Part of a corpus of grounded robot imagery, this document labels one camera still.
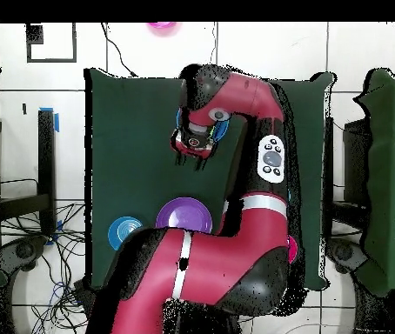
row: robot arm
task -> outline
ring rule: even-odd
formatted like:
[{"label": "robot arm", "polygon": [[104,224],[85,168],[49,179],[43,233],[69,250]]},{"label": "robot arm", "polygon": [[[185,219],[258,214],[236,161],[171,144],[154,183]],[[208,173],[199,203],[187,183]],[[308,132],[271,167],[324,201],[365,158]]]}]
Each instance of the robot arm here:
[{"label": "robot arm", "polygon": [[214,153],[210,132],[216,121],[239,114],[248,124],[220,232],[131,233],[97,295],[86,334],[163,334],[169,298],[259,316],[273,311],[285,293],[287,184],[279,101],[263,81],[215,65],[193,68],[194,77],[184,80],[173,148],[206,159]]},{"label": "robot arm", "polygon": [[284,121],[275,90],[264,81],[217,65],[189,65],[181,77],[179,125],[171,139],[179,154],[210,157],[216,149],[213,127],[232,115]]}]

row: white tile floor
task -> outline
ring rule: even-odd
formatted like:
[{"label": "white tile floor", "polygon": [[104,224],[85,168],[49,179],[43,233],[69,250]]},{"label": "white tile floor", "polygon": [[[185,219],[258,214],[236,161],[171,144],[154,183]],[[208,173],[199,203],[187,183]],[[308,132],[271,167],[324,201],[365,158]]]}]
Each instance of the white tile floor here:
[{"label": "white tile floor", "polygon": [[[44,44],[33,45],[33,57],[70,57],[66,42],[71,26],[47,24]],[[3,121],[2,180],[37,178],[37,109],[51,107],[60,116],[56,132],[57,205],[84,200],[84,77],[83,68],[95,67],[129,76],[116,49],[105,42],[100,23],[77,23],[76,63],[26,63],[24,24],[0,24],[0,117]],[[213,34],[218,35],[215,49]],[[140,77],[176,77],[189,63],[229,64],[261,77],[309,79],[320,71],[332,71],[331,114],[344,127],[365,114],[352,101],[363,88],[368,70],[389,67],[395,72],[395,23],[179,23],[174,30],[153,31],[146,23],[110,23],[109,38],[122,52],[125,64]],[[26,104],[27,114],[22,106]],[[344,182],[344,150],[341,130],[334,130],[334,183]],[[335,188],[335,198],[343,198]],[[32,182],[3,185],[4,196],[35,193]],[[70,229],[83,230],[81,211]],[[335,224],[335,231],[348,231]],[[2,227],[0,243],[10,240]],[[52,276],[60,278],[60,258],[54,246],[44,255]],[[84,246],[76,246],[82,254]],[[84,258],[70,257],[77,280],[84,273]],[[244,334],[350,334],[355,297],[351,279],[338,274],[326,261],[330,286],[310,292],[305,307],[291,317],[257,317],[242,323]],[[30,334],[36,318],[49,302],[52,282],[48,266],[40,259],[28,273],[20,272],[13,295],[18,334]]]}]

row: white button panel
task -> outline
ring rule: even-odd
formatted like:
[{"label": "white button panel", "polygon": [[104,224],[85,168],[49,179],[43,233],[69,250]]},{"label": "white button panel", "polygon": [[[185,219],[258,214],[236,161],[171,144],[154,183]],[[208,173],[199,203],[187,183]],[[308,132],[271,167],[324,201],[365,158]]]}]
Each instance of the white button panel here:
[{"label": "white button panel", "polygon": [[263,137],[258,147],[258,175],[271,184],[285,179],[285,147],[277,136]]}]

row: blue plate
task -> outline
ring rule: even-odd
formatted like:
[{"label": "blue plate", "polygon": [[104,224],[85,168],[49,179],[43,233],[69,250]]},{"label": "blue plate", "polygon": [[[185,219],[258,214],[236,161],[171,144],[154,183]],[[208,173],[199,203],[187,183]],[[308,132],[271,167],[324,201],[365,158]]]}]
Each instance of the blue plate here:
[{"label": "blue plate", "polygon": [[120,217],[110,225],[108,230],[108,241],[114,250],[118,250],[122,242],[136,228],[142,226],[142,223],[134,217]]},{"label": "blue plate", "polygon": [[[180,109],[177,111],[176,114],[176,128],[179,127],[179,118],[180,118]],[[225,120],[223,122],[216,122],[215,130],[213,131],[213,139],[216,142],[220,141],[222,137],[225,136],[225,133],[227,133],[227,130],[229,128],[229,122],[230,120]]]}]

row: purple plate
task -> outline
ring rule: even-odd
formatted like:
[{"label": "purple plate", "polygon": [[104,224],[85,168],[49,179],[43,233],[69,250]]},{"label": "purple plate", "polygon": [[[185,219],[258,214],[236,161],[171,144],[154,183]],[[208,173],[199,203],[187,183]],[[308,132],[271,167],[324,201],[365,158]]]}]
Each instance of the purple plate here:
[{"label": "purple plate", "polygon": [[178,197],[166,204],[157,215],[157,228],[171,227],[210,233],[212,222],[208,209],[195,198]]}]

